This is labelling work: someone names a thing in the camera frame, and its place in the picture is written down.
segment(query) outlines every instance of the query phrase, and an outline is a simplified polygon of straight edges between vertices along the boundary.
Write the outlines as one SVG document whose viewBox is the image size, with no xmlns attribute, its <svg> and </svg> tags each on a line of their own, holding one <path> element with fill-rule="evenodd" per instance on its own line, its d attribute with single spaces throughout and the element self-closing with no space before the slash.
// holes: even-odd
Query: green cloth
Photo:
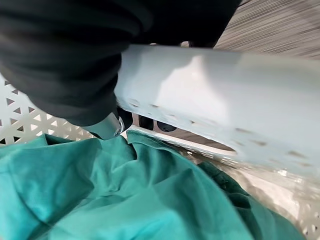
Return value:
<svg viewBox="0 0 320 240">
<path fill-rule="evenodd" d="M 212 164 L 127 135 L 128 143 L 43 135 L 1 148 L 0 238 L 304 239 Z"/>
</svg>

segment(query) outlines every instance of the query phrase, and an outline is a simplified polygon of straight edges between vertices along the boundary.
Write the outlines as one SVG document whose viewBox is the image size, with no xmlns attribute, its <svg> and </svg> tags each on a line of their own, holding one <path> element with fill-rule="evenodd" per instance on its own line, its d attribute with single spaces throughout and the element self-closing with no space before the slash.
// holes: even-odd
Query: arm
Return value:
<svg viewBox="0 0 320 240">
<path fill-rule="evenodd" d="M 121 52 L 151 21 L 128 0 L 1 0 L 0 71 L 45 112 L 92 126 L 116 112 Z"/>
</svg>

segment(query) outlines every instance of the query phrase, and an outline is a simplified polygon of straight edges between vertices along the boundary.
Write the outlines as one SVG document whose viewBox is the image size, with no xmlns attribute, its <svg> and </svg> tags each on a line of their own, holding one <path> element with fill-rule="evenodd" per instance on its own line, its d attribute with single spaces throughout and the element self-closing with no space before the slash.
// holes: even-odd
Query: lattice pattern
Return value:
<svg viewBox="0 0 320 240">
<path fill-rule="evenodd" d="M 26 143 L 42 134 L 82 140 L 93 136 L 79 126 L 37 109 L 0 75 L 0 146 Z"/>
</svg>

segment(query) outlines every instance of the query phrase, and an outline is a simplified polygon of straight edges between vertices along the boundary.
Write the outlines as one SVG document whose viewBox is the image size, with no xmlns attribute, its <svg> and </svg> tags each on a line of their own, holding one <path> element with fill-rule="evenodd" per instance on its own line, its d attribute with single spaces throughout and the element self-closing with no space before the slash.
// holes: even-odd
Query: hole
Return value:
<svg viewBox="0 0 320 240">
<path fill-rule="evenodd" d="M 17 129 L 17 131 L 23 132 L 24 131 L 24 126 L 21 126 Z"/>
<path fill-rule="evenodd" d="M 18 89 L 15 89 L 15 90 L 13 90 L 13 91 L 11 91 L 13 94 L 17 94 L 18 95 L 18 93 L 19 93 L 19 91 L 18 91 Z"/>
<path fill-rule="evenodd" d="M 318 227 L 316 225 L 312 224 L 311 229 L 312 229 L 312 232 L 315 233 L 317 231 Z"/>
<path fill-rule="evenodd" d="M 140 102 L 138 102 L 137 100 L 135 99 L 130 99 L 129 100 L 129 103 L 134 106 L 135 108 L 139 108 L 140 107 Z"/>
<path fill-rule="evenodd" d="M 21 114 L 21 109 L 20 109 L 20 107 L 18 107 L 16 110 L 14 110 L 14 112 L 17 113 L 17 114 Z"/>
<path fill-rule="evenodd" d="M 41 116 L 40 116 L 40 114 L 38 114 L 37 116 L 35 116 L 33 119 L 34 119 L 34 120 L 37 120 L 37 121 L 41 121 Z"/>
<path fill-rule="evenodd" d="M 296 157 L 296 158 L 301 158 L 301 159 L 307 159 L 307 157 L 297 151 L 289 151 L 287 153 L 288 155 L 292 156 L 292 157 Z"/>
<path fill-rule="evenodd" d="M 13 137 L 13 140 L 14 140 L 15 143 L 16 143 L 19 139 L 20 139 L 20 137 L 18 137 L 18 136 L 14 136 L 14 137 Z"/>
<path fill-rule="evenodd" d="M 168 119 L 171 119 L 171 120 L 173 120 L 175 122 L 178 121 L 178 119 L 177 119 L 177 117 L 175 115 L 169 114 L 169 115 L 167 115 L 167 117 L 168 117 Z"/>
<path fill-rule="evenodd" d="M 239 142 L 239 141 L 236 141 L 236 140 L 233 140 L 234 143 L 238 144 L 239 146 L 244 146 L 243 143 Z"/>
<path fill-rule="evenodd" d="M 6 99 L 6 104 L 9 106 L 9 105 L 11 105 L 11 104 L 13 104 L 15 101 L 14 100 L 12 100 L 12 99 L 10 99 L 10 98 L 7 98 Z"/>
<path fill-rule="evenodd" d="M 312 166 L 311 164 L 305 163 L 305 162 L 296 161 L 295 163 L 299 164 L 301 167 L 311 167 Z"/>
<path fill-rule="evenodd" d="M 244 134 L 252 134 L 252 131 L 249 131 L 249 130 L 245 130 L 243 128 L 236 128 L 235 129 L 237 132 L 240 132 L 240 133 L 244 133 Z"/>
<path fill-rule="evenodd" d="M 307 227 L 305 227 L 305 228 L 302 230 L 302 233 L 303 233 L 304 235 L 308 235 L 308 229 L 307 229 Z"/>
<path fill-rule="evenodd" d="M 38 126 L 34 124 L 30 124 L 31 131 L 35 130 Z"/>
<path fill-rule="evenodd" d="M 41 136 L 43 134 L 43 132 L 42 131 L 40 131 L 40 132 L 38 132 L 37 134 L 36 134 L 36 136 Z"/>
<path fill-rule="evenodd" d="M 264 141 L 251 140 L 251 142 L 253 142 L 253 143 L 255 143 L 255 144 L 257 144 L 257 145 L 259 145 L 261 147 L 267 145 L 267 143 L 264 142 Z"/>
<path fill-rule="evenodd" d="M 32 108 L 32 107 L 28 107 L 28 109 L 29 109 L 29 113 L 32 113 L 35 109 L 34 108 Z"/>
<path fill-rule="evenodd" d="M 11 125 L 14 124 L 14 123 L 16 123 L 17 121 L 18 121 L 18 120 L 16 120 L 16 119 L 10 118 Z"/>
</svg>

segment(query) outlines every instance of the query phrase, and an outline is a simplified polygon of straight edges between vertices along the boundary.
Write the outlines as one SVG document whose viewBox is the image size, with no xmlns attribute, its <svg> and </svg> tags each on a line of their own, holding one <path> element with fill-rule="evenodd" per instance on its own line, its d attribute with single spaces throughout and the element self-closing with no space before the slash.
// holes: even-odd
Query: triangular hole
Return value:
<svg viewBox="0 0 320 240">
<path fill-rule="evenodd" d="M 17 131 L 23 132 L 24 131 L 24 126 L 21 126 L 17 129 Z"/>
<path fill-rule="evenodd" d="M 40 116 L 40 114 L 37 115 L 37 116 L 35 116 L 33 119 L 34 119 L 34 120 L 37 120 L 37 121 L 41 121 L 41 116 Z"/>
<path fill-rule="evenodd" d="M 10 99 L 10 98 L 7 98 L 6 99 L 6 104 L 9 106 L 10 104 L 14 103 L 15 101 Z"/>
<path fill-rule="evenodd" d="M 17 142 L 20 138 L 21 138 L 21 137 L 14 136 L 14 137 L 13 137 L 13 140 L 14 140 L 14 142 Z"/>
<path fill-rule="evenodd" d="M 34 125 L 34 124 L 30 124 L 30 127 L 31 127 L 31 131 L 35 130 L 38 126 L 37 125 Z"/>
<path fill-rule="evenodd" d="M 16 123 L 17 121 L 18 121 L 18 120 L 16 120 L 16 119 L 10 118 L 11 125 L 14 124 L 14 123 Z"/>
<path fill-rule="evenodd" d="M 14 110 L 14 112 L 17 113 L 17 114 L 21 114 L 21 109 L 20 109 L 20 107 L 18 107 L 16 110 Z"/>
<path fill-rule="evenodd" d="M 38 132 L 37 134 L 36 134 L 36 136 L 41 136 L 43 134 L 43 132 L 42 131 L 40 131 L 40 132 Z"/>
<path fill-rule="evenodd" d="M 18 91 L 18 89 L 15 89 L 15 90 L 13 90 L 13 91 L 12 91 L 12 93 L 14 93 L 14 94 L 17 94 L 17 95 L 18 95 L 19 91 Z"/>
<path fill-rule="evenodd" d="M 29 109 L 29 113 L 32 113 L 35 109 L 34 108 L 32 108 L 32 107 L 28 107 L 28 109 Z"/>
</svg>

